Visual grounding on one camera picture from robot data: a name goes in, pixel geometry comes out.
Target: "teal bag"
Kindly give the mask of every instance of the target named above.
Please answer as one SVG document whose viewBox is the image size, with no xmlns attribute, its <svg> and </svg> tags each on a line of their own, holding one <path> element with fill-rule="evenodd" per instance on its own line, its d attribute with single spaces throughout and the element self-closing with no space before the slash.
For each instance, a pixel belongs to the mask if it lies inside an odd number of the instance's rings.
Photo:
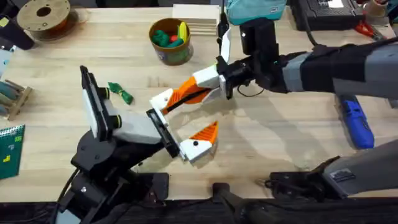
<svg viewBox="0 0 398 224">
<path fill-rule="evenodd" d="M 228 0 L 226 12 L 234 25 L 266 17 L 278 20 L 285 10 L 286 0 Z"/>
</svg>

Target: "orange object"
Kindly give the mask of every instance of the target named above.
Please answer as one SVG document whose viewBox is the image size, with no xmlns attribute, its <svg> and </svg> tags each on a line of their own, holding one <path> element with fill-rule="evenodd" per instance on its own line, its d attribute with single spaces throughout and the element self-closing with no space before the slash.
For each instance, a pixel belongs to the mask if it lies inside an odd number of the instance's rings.
<svg viewBox="0 0 398 224">
<path fill-rule="evenodd" d="M 162 113 L 164 115 L 168 114 L 169 112 L 167 111 L 167 108 L 170 108 L 174 104 L 178 103 L 180 100 L 184 99 L 186 96 L 191 95 L 193 93 L 197 93 L 199 91 L 206 90 L 206 88 L 199 87 L 197 85 L 197 81 L 195 80 L 195 77 L 189 78 L 184 84 L 181 85 L 181 87 L 178 90 L 173 90 L 173 94 L 169 99 L 169 102 L 167 102 L 167 106 L 162 110 Z M 210 89 L 208 91 L 194 97 L 191 100 L 188 100 L 185 102 L 186 104 L 195 104 L 195 103 L 200 103 L 204 97 L 209 94 Z"/>
<path fill-rule="evenodd" d="M 172 36 L 170 37 L 170 43 L 175 42 L 177 39 L 178 39 L 178 36 L 177 36 L 177 35 L 172 35 Z"/>
<path fill-rule="evenodd" d="M 214 144 L 217 139 L 217 134 L 218 134 L 218 121 L 215 121 L 213 124 L 205 127 L 203 130 L 196 133 L 194 136 L 190 137 L 190 139 L 209 141 L 212 144 Z"/>
<path fill-rule="evenodd" d="M 368 36 L 375 41 L 385 39 L 385 37 L 382 34 L 378 34 L 372 26 L 370 26 L 367 22 L 364 21 L 360 21 L 359 24 L 354 29 L 356 32 Z"/>
</svg>

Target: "pen holder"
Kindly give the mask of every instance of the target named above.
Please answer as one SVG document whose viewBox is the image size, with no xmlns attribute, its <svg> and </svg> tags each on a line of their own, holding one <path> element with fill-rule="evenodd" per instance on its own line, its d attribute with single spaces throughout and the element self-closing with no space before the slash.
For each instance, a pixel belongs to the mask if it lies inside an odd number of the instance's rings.
<svg viewBox="0 0 398 224">
<path fill-rule="evenodd" d="M 149 30 L 149 39 L 152 46 L 155 48 L 156 54 L 159 59 L 166 65 L 181 65 L 190 60 L 193 54 L 193 47 L 190 45 L 191 34 L 187 26 L 187 41 L 182 45 L 173 48 L 160 47 L 153 43 L 152 36 L 155 31 L 162 30 L 167 35 L 177 35 L 177 26 L 181 24 L 181 20 L 174 18 L 162 19 L 155 22 Z"/>
<path fill-rule="evenodd" d="M 0 116 L 12 121 L 19 114 L 32 89 L 12 81 L 0 82 Z"/>
</svg>

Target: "green object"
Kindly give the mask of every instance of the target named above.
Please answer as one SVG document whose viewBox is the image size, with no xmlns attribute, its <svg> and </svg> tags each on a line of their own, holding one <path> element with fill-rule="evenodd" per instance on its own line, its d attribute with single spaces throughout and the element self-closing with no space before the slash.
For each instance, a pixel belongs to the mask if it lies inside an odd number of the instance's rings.
<svg viewBox="0 0 398 224">
<path fill-rule="evenodd" d="M 169 44 L 170 37 L 162 30 L 155 31 L 155 35 L 152 36 L 152 42 L 159 47 L 167 47 Z"/>
<path fill-rule="evenodd" d="M 109 83 L 109 89 L 113 92 L 113 93 L 117 93 L 119 96 L 121 96 L 123 98 L 123 100 L 130 105 L 133 101 L 133 97 L 132 95 L 130 95 L 128 92 L 124 91 L 122 89 L 122 87 L 118 84 L 118 83 Z"/>
<path fill-rule="evenodd" d="M 184 40 L 181 38 L 178 38 L 175 42 L 172 42 L 169 44 L 167 47 L 172 48 L 172 47 L 178 47 L 179 45 L 182 45 L 184 43 Z"/>
<path fill-rule="evenodd" d="M 19 173 L 25 125 L 0 130 L 0 179 Z"/>
</svg>

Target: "paper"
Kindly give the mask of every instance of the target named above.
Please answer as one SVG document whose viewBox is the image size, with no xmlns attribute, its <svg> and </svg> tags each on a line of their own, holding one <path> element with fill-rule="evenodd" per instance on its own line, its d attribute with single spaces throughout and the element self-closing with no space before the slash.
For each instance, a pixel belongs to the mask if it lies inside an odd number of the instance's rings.
<svg viewBox="0 0 398 224">
<path fill-rule="evenodd" d="M 340 7 L 344 7 L 343 2 L 341 2 L 341 0 L 330 0 L 328 1 L 329 7 L 332 8 L 340 8 Z"/>
</svg>

